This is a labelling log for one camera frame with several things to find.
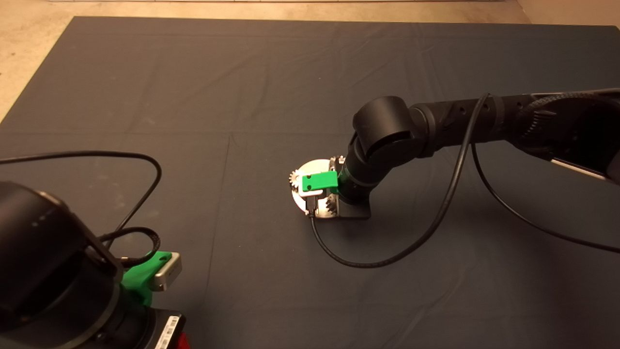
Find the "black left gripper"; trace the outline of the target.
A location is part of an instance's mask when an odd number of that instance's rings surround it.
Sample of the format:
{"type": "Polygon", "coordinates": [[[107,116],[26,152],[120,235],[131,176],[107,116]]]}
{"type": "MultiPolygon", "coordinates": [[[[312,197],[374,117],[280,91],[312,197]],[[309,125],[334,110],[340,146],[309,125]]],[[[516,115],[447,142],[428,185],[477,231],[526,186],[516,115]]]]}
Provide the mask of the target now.
{"type": "Polygon", "coordinates": [[[155,326],[150,338],[151,349],[191,349],[181,312],[155,312],[155,326]]]}

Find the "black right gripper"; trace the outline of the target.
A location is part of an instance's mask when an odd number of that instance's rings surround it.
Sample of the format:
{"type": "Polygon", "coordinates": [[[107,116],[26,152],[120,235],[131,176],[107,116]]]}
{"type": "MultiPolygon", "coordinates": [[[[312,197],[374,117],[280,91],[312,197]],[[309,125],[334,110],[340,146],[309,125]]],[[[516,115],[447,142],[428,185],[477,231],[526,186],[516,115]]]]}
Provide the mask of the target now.
{"type": "Polygon", "coordinates": [[[370,196],[351,199],[343,195],[335,195],[335,215],[350,220],[368,220],[372,217],[370,196]]]}

